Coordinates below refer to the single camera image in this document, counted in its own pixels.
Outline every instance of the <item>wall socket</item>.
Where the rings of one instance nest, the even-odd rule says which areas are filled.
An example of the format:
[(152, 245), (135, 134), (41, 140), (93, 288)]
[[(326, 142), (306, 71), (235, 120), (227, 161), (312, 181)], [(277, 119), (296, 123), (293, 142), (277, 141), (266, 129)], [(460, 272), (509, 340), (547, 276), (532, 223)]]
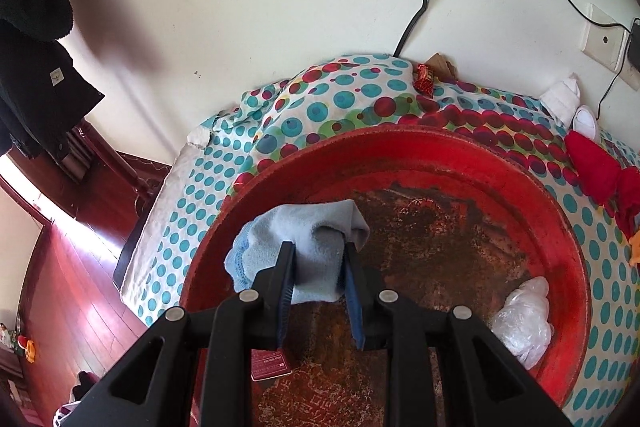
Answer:
[[(593, 4), (589, 4), (587, 16), (603, 24), (616, 22)], [(636, 70), (627, 59), (623, 60), (628, 38), (629, 34), (620, 26), (601, 28), (587, 22), (582, 36), (582, 52), (613, 73), (620, 71), (619, 78), (622, 78), (632, 89), (638, 90), (640, 89), (640, 71)]]

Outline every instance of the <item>red candy wrapper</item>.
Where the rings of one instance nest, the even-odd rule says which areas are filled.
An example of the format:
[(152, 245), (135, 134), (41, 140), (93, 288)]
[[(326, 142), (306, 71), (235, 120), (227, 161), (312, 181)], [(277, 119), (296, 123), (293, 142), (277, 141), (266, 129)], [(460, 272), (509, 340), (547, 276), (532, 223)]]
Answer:
[(281, 349), (277, 351), (251, 350), (251, 379), (254, 382), (291, 374), (291, 366)]
[(433, 70), (426, 64), (418, 64), (414, 71), (414, 87), (417, 92), (433, 98)]

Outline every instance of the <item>red label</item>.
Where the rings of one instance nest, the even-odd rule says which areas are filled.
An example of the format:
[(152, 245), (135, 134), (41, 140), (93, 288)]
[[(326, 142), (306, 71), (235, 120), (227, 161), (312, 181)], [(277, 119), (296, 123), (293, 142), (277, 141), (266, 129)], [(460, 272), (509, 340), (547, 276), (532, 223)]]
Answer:
[(284, 353), (277, 351), (251, 351), (251, 379), (253, 381), (284, 377), (291, 374), (291, 368)]

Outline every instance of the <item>metal bolt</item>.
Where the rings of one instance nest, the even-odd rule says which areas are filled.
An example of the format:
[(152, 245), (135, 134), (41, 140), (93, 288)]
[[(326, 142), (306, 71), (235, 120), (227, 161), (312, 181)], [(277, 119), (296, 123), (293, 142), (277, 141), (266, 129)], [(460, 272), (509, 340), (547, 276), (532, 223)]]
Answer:
[(393, 290), (382, 290), (382, 292), (379, 293), (378, 297), (381, 301), (388, 303), (396, 302), (398, 300), (398, 294)]
[(242, 302), (253, 302), (259, 296), (260, 294), (254, 289), (242, 290), (239, 295)]
[(466, 321), (471, 318), (471, 310), (466, 306), (456, 306), (453, 308), (453, 316), (461, 321)]
[(169, 308), (164, 314), (164, 318), (166, 318), (169, 322), (177, 322), (179, 320), (182, 320), (183, 317), (184, 310), (180, 308), (180, 306)]

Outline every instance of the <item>white wall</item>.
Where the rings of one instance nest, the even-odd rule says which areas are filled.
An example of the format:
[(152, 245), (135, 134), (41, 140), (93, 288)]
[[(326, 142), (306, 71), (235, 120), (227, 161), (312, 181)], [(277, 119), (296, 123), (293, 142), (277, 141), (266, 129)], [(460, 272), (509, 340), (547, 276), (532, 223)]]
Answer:
[[(90, 120), (116, 148), (171, 162), (186, 134), (244, 90), (323, 57), (392, 52), (420, 0), (71, 0), (65, 39), (106, 99)], [(635, 0), (593, 2), (627, 25)], [(539, 95), (575, 71), (594, 107), (612, 74), (580, 52), (583, 20), (565, 0), (431, 0), (404, 56), (449, 55), (462, 77)], [(640, 146), (640, 94), (618, 82), (601, 123)]]
[(0, 322), (12, 329), (42, 225), (0, 188)]

